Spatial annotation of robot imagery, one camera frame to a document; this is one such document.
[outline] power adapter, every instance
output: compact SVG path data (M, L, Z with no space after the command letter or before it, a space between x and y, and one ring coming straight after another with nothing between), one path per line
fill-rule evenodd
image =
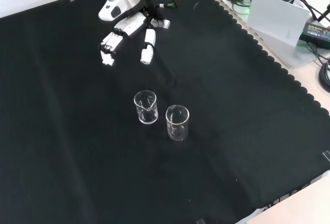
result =
M330 49L330 29L312 23L306 23L300 40Z

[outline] black cable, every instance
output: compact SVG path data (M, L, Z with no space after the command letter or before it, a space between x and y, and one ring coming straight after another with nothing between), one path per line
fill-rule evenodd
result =
M330 4L326 7L326 11L323 13L323 15L321 15L318 18L318 21L321 22L322 19L324 19L325 16L328 16L330 14Z
M233 2L233 5L232 5L232 10L234 11L234 13L237 13L237 14L240 14L240 15L246 15L247 13L241 13L241 12L238 12L235 10L235 3Z
M321 17L327 19L327 20L330 22L330 19L329 19L326 15L324 15L323 13L321 13L320 11L318 11L317 9L315 9L313 6L311 6L311 5L309 5L309 6L311 7L311 9L313 9L313 10L316 11L318 14L320 14Z
M329 70L329 61L322 65L321 70L319 72L319 82L324 90L330 93L330 78L328 75Z
M241 7L250 7L251 5L243 5L243 4L240 4L240 3L237 3L237 2L233 2L234 5L236 6L241 6Z
M306 1L306 0L300 0L300 1L301 1L302 3L304 3L304 5L310 10L310 13L311 13L313 19L316 20L317 17L316 17L316 15L315 15L313 9L311 8L311 6L307 3L307 1Z
M315 50L309 45L309 43L307 43L308 47L312 50L313 54L315 54L315 56L317 57L317 59L319 60L319 62L322 64L320 72L319 72L319 83L322 86L322 88L324 90L326 90L327 92L330 93L330 78L328 75L328 71L330 71L329 68L329 64L330 64L330 58L325 58L324 56L320 55L317 52L317 46L315 48Z

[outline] black cloth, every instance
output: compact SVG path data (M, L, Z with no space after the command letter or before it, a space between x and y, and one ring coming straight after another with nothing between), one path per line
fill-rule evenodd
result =
M143 32L113 67L104 2L0 20L1 223L235 223L329 168L328 112L214 0L177 0L152 64ZM153 125L136 114L143 89ZM186 141L167 136L172 104L190 110Z

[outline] white card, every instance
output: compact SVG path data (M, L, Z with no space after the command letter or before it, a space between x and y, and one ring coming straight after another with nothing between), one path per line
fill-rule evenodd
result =
M291 46L296 46L309 10L281 0L252 0L247 25Z

